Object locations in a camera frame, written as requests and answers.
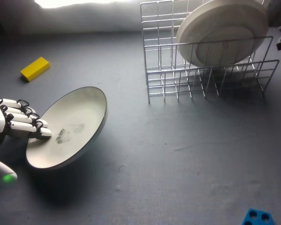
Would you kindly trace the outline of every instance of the wire dish rack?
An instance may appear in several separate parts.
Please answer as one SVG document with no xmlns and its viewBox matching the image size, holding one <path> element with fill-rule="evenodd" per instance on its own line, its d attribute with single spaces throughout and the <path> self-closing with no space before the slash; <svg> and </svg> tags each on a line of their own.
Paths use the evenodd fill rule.
<svg viewBox="0 0 281 225">
<path fill-rule="evenodd" d="M 193 0 L 162 0 L 140 5 L 149 103 L 152 96 L 163 96 L 165 100 L 167 95 L 176 95 L 179 100 L 179 96 L 186 93 L 192 99 L 196 92 L 201 92 L 206 97 L 211 90 L 215 90 L 218 96 L 231 90 L 257 90 L 264 95 L 279 64 L 279 60 L 266 60 L 273 37 L 177 44 L 176 33 L 182 21 L 207 1 L 200 2 L 199 5 L 195 5 L 196 2 L 198 3 Z M 241 62 L 206 67 L 208 50 L 212 45 L 229 45 L 231 42 L 241 42 L 243 45 L 245 42 L 254 49 L 260 41 L 262 47 Z M 185 61 L 179 53 L 180 45 L 190 46 L 191 58 L 192 49 L 199 45 L 202 49 L 204 45 L 204 66 L 197 67 Z M 219 52 L 220 62 L 223 57 L 224 51 Z"/>
</svg>

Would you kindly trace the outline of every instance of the green light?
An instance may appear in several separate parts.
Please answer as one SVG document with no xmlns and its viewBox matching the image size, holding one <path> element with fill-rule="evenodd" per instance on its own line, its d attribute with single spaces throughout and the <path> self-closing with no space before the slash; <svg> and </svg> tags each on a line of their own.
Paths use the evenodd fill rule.
<svg viewBox="0 0 281 225">
<path fill-rule="evenodd" d="M 2 177 L 2 181 L 3 183 L 11 183 L 13 182 L 15 179 L 11 174 L 7 174 L 4 177 Z"/>
</svg>

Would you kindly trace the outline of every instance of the yellow eraser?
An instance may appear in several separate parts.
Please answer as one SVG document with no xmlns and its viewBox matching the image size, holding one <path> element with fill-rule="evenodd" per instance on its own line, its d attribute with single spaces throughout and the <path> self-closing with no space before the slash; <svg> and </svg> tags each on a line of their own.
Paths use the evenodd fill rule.
<svg viewBox="0 0 281 225">
<path fill-rule="evenodd" d="M 21 74 L 25 77 L 26 80 L 32 81 L 46 69 L 50 68 L 50 63 L 45 60 L 43 57 L 38 58 L 29 66 L 21 70 Z"/>
</svg>

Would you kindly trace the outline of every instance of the wall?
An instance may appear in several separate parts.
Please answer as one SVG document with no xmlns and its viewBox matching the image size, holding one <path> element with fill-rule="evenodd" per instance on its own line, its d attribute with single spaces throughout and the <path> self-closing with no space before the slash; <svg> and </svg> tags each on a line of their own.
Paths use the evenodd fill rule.
<svg viewBox="0 0 281 225">
<path fill-rule="evenodd" d="M 44 9 L 34 0 L 0 0 L 0 21 L 9 34 L 136 31 L 141 29 L 142 1 L 144 0 L 111 4 L 89 3 Z M 199 6 L 202 0 L 190 2 Z M 272 18 L 279 23 L 281 0 L 273 0 L 271 8 L 275 12 Z"/>
</svg>

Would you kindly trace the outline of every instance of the hole in blue block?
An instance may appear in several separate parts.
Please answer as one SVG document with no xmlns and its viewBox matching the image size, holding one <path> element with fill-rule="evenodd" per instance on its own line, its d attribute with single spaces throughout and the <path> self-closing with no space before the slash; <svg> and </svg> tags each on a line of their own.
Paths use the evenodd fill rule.
<svg viewBox="0 0 281 225">
<path fill-rule="evenodd" d="M 263 222 L 265 222 L 265 223 L 267 223 L 267 222 L 270 221 L 270 217 L 269 217 L 269 215 L 266 214 L 266 213 L 262 214 L 261 219 L 262 219 Z"/>
<path fill-rule="evenodd" d="M 250 216 L 251 219 L 257 219 L 257 212 L 251 211 L 251 212 L 249 213 L 249 216 Z"/>
</svg>

